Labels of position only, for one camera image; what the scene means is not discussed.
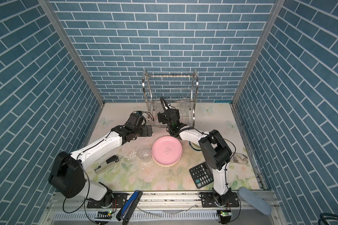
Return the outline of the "clear glass cup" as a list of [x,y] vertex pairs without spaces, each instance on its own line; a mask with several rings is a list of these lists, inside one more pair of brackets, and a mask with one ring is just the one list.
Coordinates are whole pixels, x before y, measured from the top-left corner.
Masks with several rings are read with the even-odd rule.
[[148,147],[140,147],[137,151],[137,155],[142,160],[147,160],[151,157],[151,149]]

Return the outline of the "pink plastic plate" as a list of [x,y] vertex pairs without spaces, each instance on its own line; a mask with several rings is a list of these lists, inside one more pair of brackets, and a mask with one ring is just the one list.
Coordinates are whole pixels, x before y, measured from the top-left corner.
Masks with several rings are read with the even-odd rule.
[[178,139],[164,136],[155,141],[151,153],[154,161],[171,164],[181,159],[183,147]]

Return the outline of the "light green bowl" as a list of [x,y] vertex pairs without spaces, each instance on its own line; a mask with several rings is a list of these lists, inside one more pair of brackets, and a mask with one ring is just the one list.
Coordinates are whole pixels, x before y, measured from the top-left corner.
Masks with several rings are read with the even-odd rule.
[[190,147],[195,151],[201,151],[201,147],[193,142],[189,142]]

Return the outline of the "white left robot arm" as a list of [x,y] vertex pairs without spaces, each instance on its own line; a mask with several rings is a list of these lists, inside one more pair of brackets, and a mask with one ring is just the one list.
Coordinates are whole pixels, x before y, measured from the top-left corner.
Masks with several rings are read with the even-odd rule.
[[94,168],[96,172],[120,161],[114,150],[137,137],[150,137],[152,127],[146,124],[142,111],[134,111],[124,125],[111,129],[101,139],[84,148],[67,153],[60,152],[54,159],[49,184],[66,198],[82,196],[88,200],[98,201],[101,208],[111,207],[112,190],[100,182],[90,180],[87,172]]

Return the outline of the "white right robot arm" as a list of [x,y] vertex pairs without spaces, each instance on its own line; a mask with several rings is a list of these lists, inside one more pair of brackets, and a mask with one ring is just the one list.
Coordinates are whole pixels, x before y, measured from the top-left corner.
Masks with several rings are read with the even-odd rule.
[[163,110],[164,112],[157,114],[158,121],[167,125],[168,132],[172,137],[179,137],[200,147],[207,165],[212,169],[213,198],[220,206],[227,204],[232,190],[229,188],[224,166],[230,162],[232,150],[225,139],[216,129],[205,133],[187,127],[186,124],[180,122],[179,112],[175,108],[164,107]]

